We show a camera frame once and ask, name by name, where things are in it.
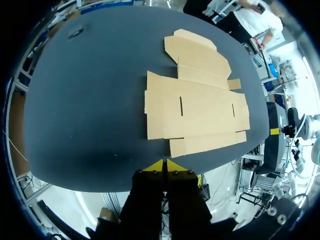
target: cardboard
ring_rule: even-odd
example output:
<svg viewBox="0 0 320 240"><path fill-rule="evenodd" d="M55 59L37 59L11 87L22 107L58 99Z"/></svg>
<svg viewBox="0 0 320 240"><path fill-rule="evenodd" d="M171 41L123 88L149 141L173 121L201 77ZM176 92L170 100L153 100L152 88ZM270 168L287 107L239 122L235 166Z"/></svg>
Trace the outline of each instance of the cardboard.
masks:
<svg viewBox="0 0 320 240"><path fill-rule="evenodd" d="M145 97L148 140L250 129L242 93L148 72Z"/></svg>
<svg viewBox="0 0 320 240"><path fill-rule="evenodd" d="M147 139L170 139L173 158L245 142L246 97L228 61L207 38L179 29L164 38L178 79L147 72Z"/></svg>
<svg viewBox="0 0 320 240"><path fill-rule="evenodd" d="M109 210L108 208L102 207L101 211L100 211L100 215L99 218L104 219L104 220L108 220L110 222L113 223L117 223L117 219L116 216L114 215L114 213Z"/></svg>
<svg viewBox="0 0 320 240"><path fill-rule="evenodd" d="M247 141L245 131L226 132L222 134L170 139L172 158L220 149Z"/></svg>

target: cardboard slot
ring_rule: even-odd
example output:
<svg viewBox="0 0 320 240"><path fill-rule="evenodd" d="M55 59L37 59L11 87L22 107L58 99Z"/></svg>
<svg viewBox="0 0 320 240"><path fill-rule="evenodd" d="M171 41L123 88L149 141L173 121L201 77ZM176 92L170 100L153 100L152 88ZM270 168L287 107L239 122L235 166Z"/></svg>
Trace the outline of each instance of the cardboard slot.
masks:
<svg viewBox="0 0 320 240"><path fill-rule="evenodd" d="M184 116L184 110L182 108L182 98L180 97L180 109L181 109L181 116Z"/></svg>
<svg viewBox="0 0 320 240"><path fill-rule="evenodd" d="M232 103L232 112L233 112L233 117L235 118L235 108L234 108L234 104Z"/></svg>

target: metal frame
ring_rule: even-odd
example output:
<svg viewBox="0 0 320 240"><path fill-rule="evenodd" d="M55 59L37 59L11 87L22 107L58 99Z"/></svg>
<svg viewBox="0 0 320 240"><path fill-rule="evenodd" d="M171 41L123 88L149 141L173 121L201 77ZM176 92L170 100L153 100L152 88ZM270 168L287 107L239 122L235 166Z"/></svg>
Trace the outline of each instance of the metal frame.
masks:
<svg viewBox="0 0 320 240"><path fill-rule="evenodd" d="M46 184L44 187L42 187L41 189L39 189L38 191L34 192L31 196L29 197L25 197L24 191L21 189L20 185L19 185L19 180L18 177L16 176L15 173L15 169L14 169L14 165L13 165L13 161L12 161L12 155L11 155L11 149L10 149L10 140L9 140L9 121L10 121L10 108L11 108L11 102L12 102L12 97L14 94L14 91L16 88L24 91L25 93L28 92L28 87L24 84L22 84L19 81L19 75L20 74L24 74L25 76L27 76L28 78L32 78L32 76L29 74L29 72L26 72L23 70L23 64L26 61L30 51L34 48L36 41L39 39L40 35L43 33L43 31L47 28L47 24L45 22L44 19L42 24L44 24L44 26L41 26L41 22L35 27L39 28L38 32L36 32L37 30L34 30L33 34L33 38L31 38L31 41L28 45L28 47L26 48L26 50L24 51L21 60L17 66L17 68L15 69L15 74L14 77L12 77L8 83L8 89L7 89L7 95L6 95L6 105L5 105L5 143L6 143L6 151L7 151L7 157L8 157L8 162L9 162L9 171L11 172L11 178L13 180L13 186L16 188L17 190L17 194L18 197L20 198L20 200L22 201L22 206L24 210L30 210L28 208L28 205L37 197L39 197L42 193L44 193L50 186L51 184Z"/></svg>

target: dark pants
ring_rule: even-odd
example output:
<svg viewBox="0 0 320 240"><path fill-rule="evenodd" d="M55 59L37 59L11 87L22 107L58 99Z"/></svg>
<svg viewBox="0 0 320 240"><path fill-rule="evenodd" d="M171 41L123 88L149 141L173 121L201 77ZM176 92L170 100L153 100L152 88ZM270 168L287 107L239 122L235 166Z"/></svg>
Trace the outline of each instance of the dark pants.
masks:
<svg viewBox="0 0 320 240"><path fill-rule="evenodd" d="M250 34L239 23L233 11L230 12L225 18L218 21L216 26L241 44L247 42L251 38Z"/></svg>

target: blue container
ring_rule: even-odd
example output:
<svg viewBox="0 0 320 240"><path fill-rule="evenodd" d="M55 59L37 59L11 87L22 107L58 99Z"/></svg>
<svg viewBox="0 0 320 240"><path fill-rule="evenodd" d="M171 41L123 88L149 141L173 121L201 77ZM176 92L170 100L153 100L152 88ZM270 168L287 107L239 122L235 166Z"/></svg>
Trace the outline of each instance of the blue container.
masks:
<svg viewBox="0 0 320 240"><path fill-rule="evenodd" d="M276 66L273 63L269 63L268 66L269 66L269 69L271 70L272 75L275 78L279 78L279 73L278 73L278 71L276 69Z"/></svg>

